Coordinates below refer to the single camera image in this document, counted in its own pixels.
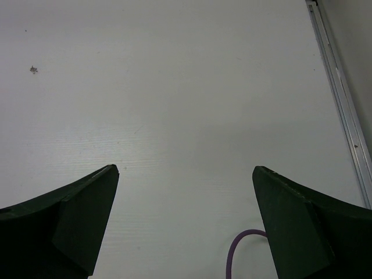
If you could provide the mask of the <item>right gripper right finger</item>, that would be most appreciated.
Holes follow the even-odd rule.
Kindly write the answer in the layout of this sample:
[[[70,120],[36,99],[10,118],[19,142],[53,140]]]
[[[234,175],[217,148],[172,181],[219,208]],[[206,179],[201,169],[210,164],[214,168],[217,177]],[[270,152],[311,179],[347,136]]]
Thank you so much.
[[[252,174],[279,278],[371,278],[371,210],[264,167]]]

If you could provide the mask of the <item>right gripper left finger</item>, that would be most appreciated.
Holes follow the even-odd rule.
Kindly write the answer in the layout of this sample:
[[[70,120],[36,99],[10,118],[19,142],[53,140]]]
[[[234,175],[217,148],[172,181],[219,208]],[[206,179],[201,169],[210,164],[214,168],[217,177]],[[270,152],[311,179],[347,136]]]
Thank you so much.
[[[109,164],[1,209],[1,278],[93,275],[119,182]]]

